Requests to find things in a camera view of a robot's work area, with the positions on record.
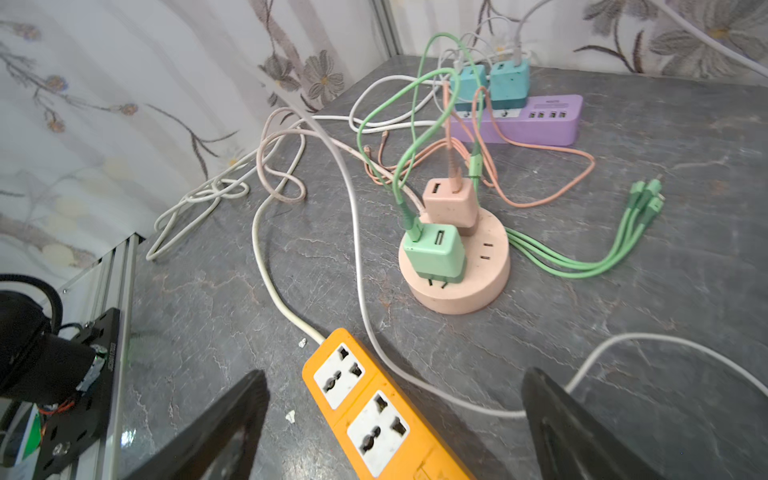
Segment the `wall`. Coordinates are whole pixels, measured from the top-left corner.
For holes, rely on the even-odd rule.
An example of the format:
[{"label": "wall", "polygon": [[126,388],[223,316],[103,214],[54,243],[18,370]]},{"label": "wall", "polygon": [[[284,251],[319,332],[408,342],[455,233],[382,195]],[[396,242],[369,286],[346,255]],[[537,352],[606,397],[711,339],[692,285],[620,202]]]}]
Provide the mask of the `wall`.
[{"label": "wall", "polygon": [[[464,33],[494,11],[521,18],[538,0],[390,0],[404,51],[421,55],[437,31]],[[670,0],[685,18],[729,48],[753,60],[768,55],[765,0]],[[493,48],[511,45],[503,21],[479,32]],[[531,63],[546,67],[643,73],[768,84],[681,31],[646,0],[553,0],[536,11],[522,30]],[[437,56],[450,41],[431,51]],[[477,48],[489,52],[481,42]]]},{"label": "wall", "polygon": [[0,270],[60,286],[258,145],[276,97],[308,110],[385,60],[360,0],[0,5]]}]

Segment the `gray flower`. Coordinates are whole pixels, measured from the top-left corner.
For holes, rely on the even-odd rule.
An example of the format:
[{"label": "gray flower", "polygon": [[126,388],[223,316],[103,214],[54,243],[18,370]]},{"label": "gray flower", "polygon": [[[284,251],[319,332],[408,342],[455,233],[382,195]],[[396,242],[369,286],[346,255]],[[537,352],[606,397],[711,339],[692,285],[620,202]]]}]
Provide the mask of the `gray flower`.
[{"label": "gray flower", "polygon": [[333,72],[333,59],[328,56],[328,51],[322,50],[319,57],[307,58],[304,65],[304,74],[312,82],[310,98],[321,97],[323,105],[328,105],[344,90],[344,75]]},{"label": "gray flower", "polygon": [[627,15],[640,20],[656,18],[659,9],[647,0],[600,0],[584,10],[584,20],[592,21],[592,31],[607,37],[626,8]]},{"label": "gray flower", "polygon": [[[680,14],[710,37],[733,51],[759,61],[768,54],[768,41],[747,30],[768,22],[764,0],[682,0]],[[649,49],[659,55],[673,55],[662,75],[695,78],[733,77],[746,68],[706,46],[684,30],[657,36]]]},{"label": "gray flower", "polygon": [[266,58],[264,65],[259,65],[264,73],[268,74],[283,90],[296,91],[301,86],[299,82],[290,76],[293,64],[287,58],[273,53]]}]

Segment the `pink extension socket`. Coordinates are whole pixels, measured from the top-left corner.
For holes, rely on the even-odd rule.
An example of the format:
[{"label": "pink extension socket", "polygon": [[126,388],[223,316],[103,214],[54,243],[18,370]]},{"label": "pink extension socket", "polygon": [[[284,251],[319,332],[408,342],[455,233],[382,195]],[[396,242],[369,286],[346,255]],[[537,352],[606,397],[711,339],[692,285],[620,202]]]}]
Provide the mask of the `pink extension socket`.
[{"label": "pink extension socket", "polygon": [[[510,140],[522,144],[567,147],[576,141],[583,103],[581,95],[528,97],[528,102],[522,109],[496,110],[493,114],[499,130]],[[464,118],[464,125],[469,127],[474,135],[469,112],[456,113]],[[482,139],[488,144],[507,143],[496,133],[490,115],[491,110],[484,108],[480,125]],[[451,117],[451,135],[463,142],[473,141],[454,117]]]}]

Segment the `charger base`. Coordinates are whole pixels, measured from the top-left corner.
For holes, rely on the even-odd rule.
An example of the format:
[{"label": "charger base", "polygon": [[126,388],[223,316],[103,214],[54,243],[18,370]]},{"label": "charger base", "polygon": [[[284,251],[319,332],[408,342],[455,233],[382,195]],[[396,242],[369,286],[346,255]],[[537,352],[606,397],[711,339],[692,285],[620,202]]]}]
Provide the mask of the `charger base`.
[{"label": "charger base", "polygon": [[[428,214],[423,214],[421,221],[431,223]],[[507,285],[509,241],[504,225],[494,214],[481,208],[475,234],[462,237],[462,243],[467,256],[464,280],[445,283],[421,278],[400,242],[400,271],[413,296],[430,310],[446,315],[475,312],[495,300]]]}]

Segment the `marble surface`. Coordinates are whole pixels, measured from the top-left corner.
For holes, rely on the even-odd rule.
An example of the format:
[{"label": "marble surface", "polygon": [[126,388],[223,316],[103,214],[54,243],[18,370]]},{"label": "marble surface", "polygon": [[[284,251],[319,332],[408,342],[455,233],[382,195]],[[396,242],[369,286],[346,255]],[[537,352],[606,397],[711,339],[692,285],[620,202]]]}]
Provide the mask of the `marble surface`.
[{"label": "marble surface", "polygon": [[[375,79],[414,74],[416,65],[414,58],[386,62],[323,113],[346,114]],[[554,69],[535,69],[531,83],[531,94],[584,95],[576,146],[597,158],[597,168],[550,205],[516,210],[484,189],[485,208],[581,260],[607,251],[632,182],[663,175],[664,211],[626,261],[598,278],[563,280],[513,250],[508,285],[490,307],[442,316],[409,293],[397,268],[402,231],[396,209],[348,157],[362,215],[367,302],[389,355],[441,389],[506,409],[521,407],[528,367],[564,384],[599,342],[625,332],[692,339],[768,381],[768,89]],[[363,110],[402,85],[383,85]],[[395,110],[409,104],[398,101]],[[434,105],[419,115],[435,116]],[[324,124],[354,144],[346,124]],[[408,140],[407,131],[390,136],[387,163]],[[379,135],[366,141],[378,145]],[[546,196],[584,168],[579,157],[501,145],[491,152],[502,185],[519,200]],[[445,175],[444,165],[439,157],[423,164],[411,186],[421,191],[430,177]],[[369,346],[356,298],[346,192],[318,140],[309,140],[296,174],[306,182],[306,201],[273,205],[263,223],[261,242],[276,287],[321,333],[345,327]],[[121,476],[246,372],[264,369],[272,399],[251,478],[355,478],[300,377],[315,346],[310,340],[300,348],[305,335],[278,313],[259,276],[250,224],[265,194],[257,180],[252,186],[250,196],[224,201],[161,260],[145,261],[151,242],[140,246]],[[540,478],[525,422],[468,412],[400,385],[478,478]],[[768,399],[690,349],[616,346],[574,397],[669,479],[766,477]],[[295,424],[285,418],[291,410]]]}]

